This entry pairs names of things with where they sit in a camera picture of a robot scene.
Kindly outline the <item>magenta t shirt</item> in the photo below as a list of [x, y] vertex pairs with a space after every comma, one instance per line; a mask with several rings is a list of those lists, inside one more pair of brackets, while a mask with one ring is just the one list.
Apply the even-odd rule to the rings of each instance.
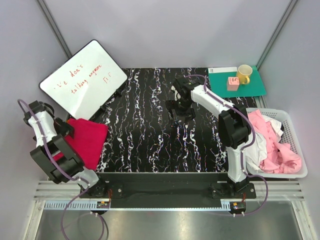
[[96, 170], [108, 134], [108, 126], [82, 118], [67, 121], [74, 128], [73, 136], [66, 136], [66, 142], [78, 153], [89, 170]]

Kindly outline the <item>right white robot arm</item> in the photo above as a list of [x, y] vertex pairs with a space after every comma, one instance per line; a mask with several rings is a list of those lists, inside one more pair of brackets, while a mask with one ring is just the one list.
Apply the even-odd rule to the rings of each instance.
[[249, 123], [246, 108], [219, 97], [201, 82], [200, 75], [177, 76], [172, 83], [174, 99], [166, 100], [165, 107], [170, 121], [183, 117], [188, 123], [196, 116], [193, 104], [199, 104], [218, 119], [218, 136], [226, 147], [228, 171], [226, 183], [211, 185], [212, 194], [217, 197], [239, 198], [251, 191], [245, 163], [245, 148], [255, 141], [254, 128]]

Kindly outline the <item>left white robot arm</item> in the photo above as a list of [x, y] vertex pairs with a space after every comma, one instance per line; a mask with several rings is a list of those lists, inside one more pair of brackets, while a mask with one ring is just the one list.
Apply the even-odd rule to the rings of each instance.
[[59, 117], [54, 116], [51, 105], [42, 101], [26, 104], [19, 99], [23, 109], [23, 121], [33, 129], [36, 143], [30, 152], [31, 158], [55, 184], [74, 181], [81, 192], [92, 198], [103, 198], [108, 193], [108, 184], [94, 170], [85, 167], [84, 160], [67, 143], [65, 137], [74, 136], [74, 128]]

